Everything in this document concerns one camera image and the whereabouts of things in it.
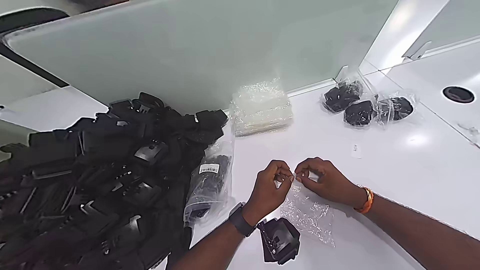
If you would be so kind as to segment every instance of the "pile of black plastic parts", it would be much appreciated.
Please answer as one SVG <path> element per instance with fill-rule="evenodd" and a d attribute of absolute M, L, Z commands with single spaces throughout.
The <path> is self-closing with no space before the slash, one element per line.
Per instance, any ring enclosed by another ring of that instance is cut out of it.
<path fill-rule="evenodd" d="M 189 249 L 190 174 L 221 110 L 180 115 L 146 93 L 96 119 L 0 147 L 0 269 L 141 270 Z"/>

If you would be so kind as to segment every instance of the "clear plastic bag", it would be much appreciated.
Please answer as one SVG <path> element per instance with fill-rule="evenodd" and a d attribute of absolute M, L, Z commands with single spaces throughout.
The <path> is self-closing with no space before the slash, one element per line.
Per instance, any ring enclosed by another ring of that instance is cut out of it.
<path fill-rule="evenodd" d="M 375 121 L 383 128 L 402 119 L 412 119 L 419 102 L 411 90 L 381 91 L 376 102 Z"/>
<path fill-rule="evenodd" d="M 332 237 L 333 211 L 313 191 L 294 181 L 280 216 L 288 219 L 300 233 L 335 247 Z"/>
<path fill-rule="evenodd" d="M 200 166 L 192 172 L 183 220 L 193 227 L 216 218 L 231 194 L 233 142 L 222 141 L 205 150 Z"/>
<path fill-rule="evenodd" d="M 343 121 L 348 127 L 364 129 L 376 116 L 375 97 L 371 94 L 364 94 L 360 100 L 351 103 L 343 112 Z"/>
<path fill-rule="evenodd" d="M 357 71 L 326 92 L 321 102 L 330 113 L 337 114 L 360 100 L 364 93 L 372 94 L 372 85 Z"/>
<path fill-rule="evenodd" d="M 292 105 L 279 78 L 243 86 L 233 94 L 230 117 L 235 137 L 273 131 L 293 122 Z"/>

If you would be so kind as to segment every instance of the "white label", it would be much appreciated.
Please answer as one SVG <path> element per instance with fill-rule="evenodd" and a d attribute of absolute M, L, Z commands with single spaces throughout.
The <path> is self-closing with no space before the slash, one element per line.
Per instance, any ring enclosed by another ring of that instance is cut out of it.
<path fill-rule="evenodd" d="M 200 172 L 214 172 L 218 173 L 218 168 L 220 168 L 220 164 L 202 164 L 200 165 Z"/>
<path fill-rule="evenodd" d="M 352 157 L 361 159 L 361 148 L 359 144 L 352 145 Z"/>

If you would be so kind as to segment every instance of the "barcode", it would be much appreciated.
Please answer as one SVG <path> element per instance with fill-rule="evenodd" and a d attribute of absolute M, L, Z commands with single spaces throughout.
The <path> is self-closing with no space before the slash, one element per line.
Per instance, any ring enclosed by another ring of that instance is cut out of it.
<path fill-rule="evenodd" d="M 202 164 L 200 165 L 199 173 L 203 173 L 203 172 L 218 173 L 219 168 L 220 168 L 220 164 Z"/>

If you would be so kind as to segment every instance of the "black smartwatch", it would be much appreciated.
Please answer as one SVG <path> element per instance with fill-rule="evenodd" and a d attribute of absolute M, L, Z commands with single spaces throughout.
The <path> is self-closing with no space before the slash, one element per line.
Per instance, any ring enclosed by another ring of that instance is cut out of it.
<path fill-rule="evenodd" d="M 230 217 L 228 221 L 230 221 L 239 233 L 243 234 L 246 237 L 249 237 L 250 234 L 255 231 L 255 226 L 250 226 L 248 222 L 243 218 L 242 215 L 242 208 L 245 204 L 239 203 L 237 206 L 230 212 Z"/>

